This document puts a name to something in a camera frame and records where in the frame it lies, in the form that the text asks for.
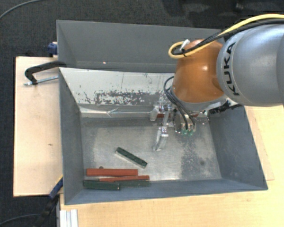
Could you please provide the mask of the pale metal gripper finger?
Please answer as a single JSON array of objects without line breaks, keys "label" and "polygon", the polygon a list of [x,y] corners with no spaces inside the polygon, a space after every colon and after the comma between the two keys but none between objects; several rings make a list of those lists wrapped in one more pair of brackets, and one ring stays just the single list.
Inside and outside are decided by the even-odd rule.
[{"label": "pale metal gripper finger", "polygon": [[163,119],[166,114],[169,117],[170,112],[171,105],[155,105],[150,112],[150,120],[155,121],[157,119]]},{"label": "pale metal gripper finger", "polygon": [[153,150],[154,151],[163,150],[166,146],[168,137],[169,137],[168,129],[164,127],[159,127],[157,131],[155,144],[153,145]]}]

